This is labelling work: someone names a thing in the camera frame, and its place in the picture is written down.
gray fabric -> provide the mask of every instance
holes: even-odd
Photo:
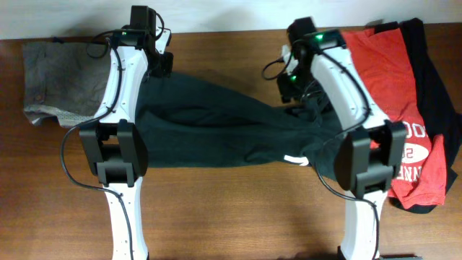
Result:
[[[72,126],[93,116],[104,95],[110,56],[86,54],[86,43],[26,43],[24,112],[33,124],[57,116],[62,126]],[[91,45],[102,53],[103,45]]]

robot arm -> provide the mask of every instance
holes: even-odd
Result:
[[[376,230],[401,164],[406,129],[401,122],[391,123],[374,102],[338,30],[316,32],[311,18],[303,18],[289,27],[288,35],[292,51],[282,49],[287,73],[277,80],[282,100],[301,100],[310,82],[318,81],[339,117],[341,133],[346,134],[334,172],[346,195],[361,201],[346,201],[339,259],[378,259]],[[379,148],[371,149],[371,141]],[[364,200],[375,205],[377,214]]]
[[[106,189],[123,194],[126,216],[118,198],[106,193],[113,231],[113,260],[131,259],[131,255],[134,260],[149,259],[140,203],[141,184],[147,171],[147,148],[134,123],[141,81],[146,77],[170,75],[172,70],[173,55],[165,52],[171,39],[170,30],[164,28],[162,19],[162,27],[156,27],[156,15],[147,6],[133,6],[130,25],[111,36],[110,44],[114,48],[110,52],[110,73],[95,118],[104,115],[113,103],[115,107],[99,122],[80,131],[93,175]],[[117,91],[120,94],[115,100]],[[117,137],[118,144],[103,143],[110,137]]]

wood grain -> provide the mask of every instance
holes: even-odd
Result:
[[[462,25],[426,26],[430,55],[462,112]],[[261,68],[277,58],[284,31],[175,34],[174,70],[280,105]],[[71,185],[58,159],[65,130],[22,114],[23,40],[0,42],[0,259],[110,259],[105,196]],[[80,181],[97,184],[76,136],[66,152]],[[462,173],[462,157],[453,166]],[[445,206],[418,215],[386,204],[382,254],[460,259],[462,187]],[[311,169],[283,163],[242,168],[149,169],[142,189],[151,259],[277,259],[334,254],[344,202]]]

wire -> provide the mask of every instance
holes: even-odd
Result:
[[[164,24],[164,19],[162,19],[162,17],[160,16],[158,12],[156,12],[156,16],[159,17],[160,24],[162,25],[162,28],[161,28],[162,31],[160,31],[160,34],[155,37],[155,40],[159,40],[162,37],[162,34],[164,33],[165,24]]]
[[[272,77],[267,77],[265,75],[265,71],[273,64],[276,64],[276,63],[283,63],[284,62],[284,59],[281,57],[281,58],[278,58],[276,61],[272,61],[270,63],[268,63],[262,70],[261,70],[261,76],[266,79],[266,80],[273,80],[273,79],[277,79],[277,77],[281,76],[285,70],[287,69],[287,67],[289,66],[290,64],[290,61],[292,60],[292,54],[290,54],[290,57],[289,57],[289,60],[287,61],[286,65],[284,66],[284,68],[276,75],[276,76],[272,76]]]
[[[95,36],[94,38],[97,38],[97,37],[100,37],[101,35],[106,35],[110,33],[110,31],[108,32],[102,32],[100,33],[99,35]],[[66,142],[68,140],[68,138],[70,137],[70,135],[76,131],[77,129],[79,129],[80,127],[82,126],[85,126],[87,124],[91,124],[91,123],[94,123],[94,122],[97,122],[99,121],[100,119],[103,119],[104,117],[106,117],[107,115],[111,114],[114,107],[116,106],[117,104],[117,101],[118,101],[118,98],[119,98],[119,95],[121,93],[121,85],[122,85],[122,62],[121,62],[121,57],[118,55],[118,52],[117,52],[117,49],[114,48],[111,43],[110,43],[110,40],[109,38],[106,38],[106,42],[108,43],[108,47],[109,48],[112,48],[112,50],[114,51],[114,54],[115,54],[115,57],[117,58],[117,62],[118,62],[118,83],[117,83],[117,90],[115,92],[115,97],[114,97],[114,100],[113,100],[113,103],[110,107],[106,107],[107,110],[106,112],[104,112],[104,114],[102,114],[101,116],[98,116],[96,118],[92,118],[90,120],[87,120],[87,121],[84,121],[84,122],[81,122],[81,123],[78,123],[77,125],[71,127],[67,132],[66,134],[64,134],[64,137],[63,137],[63,140],[61,141],[61,146],[60,146],[60,150],[59,150],[59,158],[61,160],[61,166],[63,167],[63,170],[64,170],[64,173],[66,174],[66,176],[69,178],[69,180],[77,185],[77,186],[80,186],[82,188],[86,188],[86,189],[91,189],[93,191],[104,191],[104,192],[107,192],[109,194],[112,194],[114,195],[117,200],[119,201],[119,203],[121,204],[121,207],[122,207],[122,211],[123,211],[123,215],[125,216],[125,221],[126,221],[126,224],[127,224],[127,228],[128,228],[128,239],[130,241],[129,243],[129,249],[130,249],[130,258],[131,260],[134,260],[134,256],[133,256],[133,238],[132,238],[132,234],[131,234],[131,226],[130,226],[130,219],[128,218],[128,214],[127,214],[127,210],[125,208],[125,204],[123,203],[123,200],[122,200],[122,196],[123,194],[118,194],[117,192],[115,191],[111,191],[110,189],[107,189],[107,188],[101,188],[101,187],[96,187],[96,186],[91,186],[91,185],[87,185],[87,184],[83,184],[83,183],[80,183],[78,181],[76,181],[74,179],[74,177],[72,177],[71,173],[69,172],[69,170],[67,169],[66,167],[66,162],[64,160],[64,150],[66,148]]]
[[[363,119],[361,119],[361,121],[359,121],[358,123],[356,123],[355,125],[353,126],[350,126],[349,128],[343,130],[343,131],[340,131],[338,134],[336,134],[336,136],[334,138],[337,138],[345,133],[347,133],[348,131],[351,131],[351,130],[355,130],[357,129],[358,127],[360,127],[364,122],[366,122],[369,118],[369,115],[370,115],[370,105],[369,105],[369,102],[367,100],[367,97],[366,97],[366,94],[364,93],[364,90],[362,89],[362,87],[359,85],[358,81],[353,77],[353,75],[348,71],[347,68],[345,68],[343,65],[341,65],[338,61],[336,61],[334,58],[330,57],[327,53],[325,53],[324,51],[321,51],[321,55],[326,57],[329,61],[331,61],[333,64],[335,64],[336,66],[338,66],[340,68],[340,70],[345,73],[348,78],[350,78],[350,80],[353,82],[354,86],[358,89],[358,92],[359,94],[361,95],[361,98],[363,99],[364,101],[364,104],[366,106],[366,111],[364,112],[364,115],[363,115]]]
[[[159,40],[161,37],[162,37],[162,34],[164,33],[164,29],[165,29],[165,23],[164,23],[164,19],[160,16],[160,14],[158,12],[156,12],[156,16],[159,17],[159,20],[160,20],[160,24],[162,25],[162,30],[160,31],[160,34],[159,35],[153,35],[154,39],[155,40]],[[110,33],[115,33],[115,32],[120,32],[120,31],[125,31],[127,29],[129,29],[130,25],[124,25],[120,30],[109,30],[109,31],[105,31],[105,32],[102,32],[100,34],[97,34],[95,37],[93,37],[90,42],[87,43],[87,47],[85,47],[85,51],[87,52],[87,55],[90,57],[90,58],[93,58],[93,59],[101,59],[102,57],[104,57],[106,55],[106,53],[108,52],[108,44],[105,44],[105,47],[104,47],[104,51],[103,53],[101,53],[100,55],[97,55],[97,56],[93,56],[92,54],[90,54],[88,52],[88,48],[90,46],[90,43],[95,43],[95,40],[97,40],[99,37],[101,36],[104,36],[104,35],[108,35]]]
[[[98,39],[99,37],[101,36],[104,36],[104,35],[108,35],[110,33],[114,33],[115,30],[110,30],[110,31],[105,31],[105,32],[102,32],[100,34],[97,34],[95,37],[93,37],[90,42],[87,43],[87,47],[85,47],[85,51],[87,52],[87,55],[90,57],[90,58],[93,58],[93,59],[101,59],[102,57],[104,57],[106,55],[106,53],[108,52],[108,44],[105,44],[104,45],[104,51],[103,53],[101,53],[100,55],[97,55],[97,56],[93,56],[91,55],[89,52],[88,52],[88,47],[90,46],[90,43],[95,43],[95,40]]]

fabric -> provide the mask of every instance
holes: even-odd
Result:
[[[149,167],[235,167],[307,156],[333,178],[340,129],[334,112],[272,108],[251,97],[173,73],[140,87],[136,126],[149,152]],[[326,159],[318,155],[327,154]]]
[[[96,112],[110,58],[88,58],[86,46],[23,46],[25,113],[33,123],[57,116],[62,126],[73,126]],[[103,47],[91,45],[90,51],[99,53]],[[307,165],[308,157],[321,174],[334,178],[339,140],[322,144],[340,131],[340,124],[325,95],[293,108],[272,108],[173,73],[141,84],[136,126],[147,145],[150,167],[237,167],[274,161]]]
[[[90,58],[86,43],[26,43],[24,112],[33,124],[57,116],[62,126],[93,117],[104,95],[110,57]],[[92,44],[89,51],[103,52]]]
[[[438,75],[432,61],[427,54],[427,41],[424,25],[421,20],[414,18],[399,25],[391,22],[375,27],[375,33],[401,28],[414,78],[416,79],[417,107],[424,119],[430,138],[443,134],[445,137],[445,157],[447,179],[446,193],[450,190],[458,175],[450,169],[461,145],[462,115],[457,114],[452,106],[445,86]],[[403,209],[398,200],[392,203]],[[417,214],[431,212],[435,206],[414,205],[407,209]]]
[[[444,137],[430,139],[417,109],[415,79],[401,31],[345,33],[354,65],[372,98],[392,121],[403,121],[408,134],[401,169],[389,196],[404,208],[444,204]]]

